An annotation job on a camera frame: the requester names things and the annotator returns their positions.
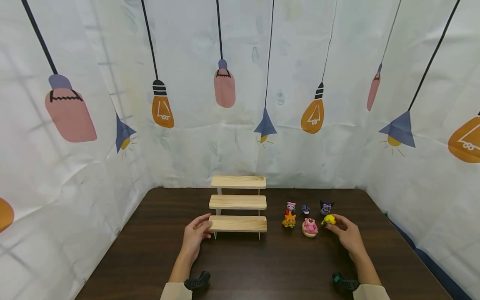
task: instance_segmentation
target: pink light bulb illustration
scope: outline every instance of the pink light bulb illustration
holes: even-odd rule
[[[218,61],[218,71],[213,79],[215,99],[218,105],[230,108],[235,104],[235,78],[227,68],[225,60]]]
[[[67,77],[54,74],[45,107],[60,135],[72,143],[96,140],[96,131],[82,95],[72,89]]]
[[[375,97],[377,96],[378,87],[380,86],[380,71],[382,70],[382,64],[378,66],[377,74],[375,74],[372,85],[370,85],[370,92],[368,93],[368,100],[367,100],[367,109],[370,111],[373,106],[373,102],[375,101]]]

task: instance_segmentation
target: hanging lamp illustration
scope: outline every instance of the hanging lamp illustration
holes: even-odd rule
[[[130,126],[122,122],[117,112],[115,112],[115,114],[117,115],[117,138],[115,140],[115,145],[117,146],[117,153],[120,152],[120,150],[126,149],[133,151],[130,146],[136,144],[137,142],[134,142],[135,138],[132,138],[132,135],[137,132],[133,130]],[[126,151],[122,153],[122,160],[124,157],[127,157]]]
[[[480,112],[452,134],[448,150],[464,162],[480,163]]]
[[[303,131],[311,134],[315,134],[319,132],[324,123],[324,102],[323,102],[324,77],[325,77],[325,69],[327,67],[330,43],[332,42],[333,26],[335,24],[335,16],[336,16],[336,5],[337,5],[337,1],[335,1],[335,10],[333,15],[332,27],[330,29],[330,40],[328,41],[327,55],[325,57],[325,65],[324,65],[324,72],[322,74],[322,81],[317,87],[317,90],[315,92],[315,97],[313,98],[312,103],[308,105],[300,121],[300,125]]]
[[[220,42],[220,60],[218,70],[213,78],[215,100],[223,108],[230,108],[235,104],[235,78],[228,70],[227,61],[223,59],[222,29],[220,25],[220,8],[216,0],[216,16],[218,21],[218,40]]]
[[[173,128],[175,124],[173,120],[172,110],[167,97],[167,87],[158,79],[158,71],[156,69],[155,52],[153,50],[152,36],[150,34],[150,26],[148,25],[147,12],[145,9],[145,1],[142,0],[142,8],[144,11],[145,25],[147,27],[148,41],[150,42],[150,50],[152,52],[153,68],[155,70],[155,80],[153,81],[153,101],[152,101],[152,117],[153,121],[158,125],[166,128]]]
[[[423,76],[420,80],[419,86],[417,87],[417,91],[415,92],[415,95],[413,96],[412,102],[410,103],[410,106],[408,107],[408,110],[401,114],[398,118],[390,122],[387,126],[383,127],[379,132],[380,133],[385,133],[388,135],[386,141],[381,141],[381,143],[387,142],[388,145],[385,147],[387,148],[389,145],[392,147],[398,147],[401,144],[405,144],[407,146],[415,148],[415,141],[413,138],[412,134],[412,124],[410,120],[410,110],[412,109],[413,103],[415,102],[415,99],[417,99],[418,93],[422,87],[423,81],[425,80],[425,77],[427,76],[428,70],[430,69],[430,66],[432,65],[433,59],[435,58],[435,55],[437,54],[438,49],[440,48],[440,45],[442,44],[442,41],[444,40],[445,34],[447,32],[448,26],[450,25],[450,22],[452,21],[453,15],[455,14],[456,8],[458,6],[458,3],[460,0],[457,0],[455,3],[455,6],[452,9],[452,12],[450,13],[450,16],[448,18],[448,21],[445,25],[445,28],[442,32],[442,36],[440,37],[438,44],[435,48],[435,51],[432,54],[432,57],[430,58],[430,61],[428,62],[427,68],[425,69],[425,72],[423,73]]]
[[[268,111],[267,111],[268,75],[270,73],[270,52],[272,50],[272,31],[273,31],[273,11],[274,11],[274,8],[275,8],[275,0],[273,0],[273,3],[272,3],[272,23],[270,25],[270,45],[269,45],[269,48],[268,48],[267,83],[266,83],[266,88],[265,88],[264,113],[263,113],[263,116],[262,116],[262,120],[260,121],[260,124],[258,124],[257,128],[255,128],[255,130],[253,131],[253,132],[258,132],[260,134],[260,140],[257,141],[257,142],[260,143],[264,148],[265,148],[265,145],[264,145],[265,142],[273,144],[273,142],[267,140],[268,135],[276,133],[276,130],[273,127],[272,121],[270,120],[270,116],[268,115]]]
[[[53,75],[48,79],[52,90],[45,97],[45,107],[55,127],[60,135],[71,143],[96,140],[95,127],[82,95],[73,90],[67,77],[58,74],[27,0],[22,0],[22,4],[52,69]]]
[[[13,223],[14,216],[12,206],[5,199],[0,198],[0,232]]]
[[[380,61],[380,65],[378,66],[377,74],[375,74],[375,76],[373,77],[372,84],[370,85],[370,92],[368,93],[368,99],[367,99],[368,111],[371,111],[373,103],[375,101],[375,97],[377,96],[378,87],[380,86],[380,72],[382,71],[382,65],[384,62],[385,53],[387,52],[388,43],[390,42],[390,36],[392,35],[393,26],[395,25],[396,16],[398,15],[398,10],[400,9],[401,3],[402,3],[402,0],[398,2],[398,6],[395,12],[395,17],[393,18],[393,22],[392,22],[392,27],[390,27],[390,33],[388,34],[387,44],[385,45],[384,54],[382,55],[382,60]]]

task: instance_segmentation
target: wooden shelf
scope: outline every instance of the wooden shelf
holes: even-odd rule
[[[264,216],[210,216],[211,232],[267,232]]]
[[[264,176],[213,176],[212,188],[218,189],[266,189]]]
[[[267,198],[263,195],[212,195],[210,209],[265,210]]]

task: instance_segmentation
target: orange cat figurine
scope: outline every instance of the orange cat figurine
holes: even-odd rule
[[[292,212],[288,210],[288,213],[285,215],[285,220],[282,221],[283,226],[293,228],[295,227],[295,218],[297,215],[292,216]]]

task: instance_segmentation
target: toy figurine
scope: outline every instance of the toy figurine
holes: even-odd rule
[[[328,215],[332,210],[333,204],[335,204],[335,202],[328,203],[320,200],[320,214],[324,216]]]
[[[291,211],[287,210],[287,213],[285,214],[285,219],[282,221],[283,226],[294,228],[296,223],[296,217],[296,215],[292,215]]]
[[[335,225],[336,223],[335,217],[332,215],[326,215],[324,220],[320,223],[320,225],[327,227],[328,223]]]
[[[302,205],[301,213],[304,214],[304,215],[308,215],[310,213],[310,209],[308,208],[308,206],[306,204]]]
[[[288,211],[291,211],[292,212],[292,215],[296,215],[295,213],[295,205],[297,205],[296,203],[292,203],[292,202],[287,202],[287,210],[285,211],[285,214],[288,214]]]
[[[301,225],[301,231],[307,238],[314,238],[317,236],[318,228],[315,220],[312,218],[305,218]]]

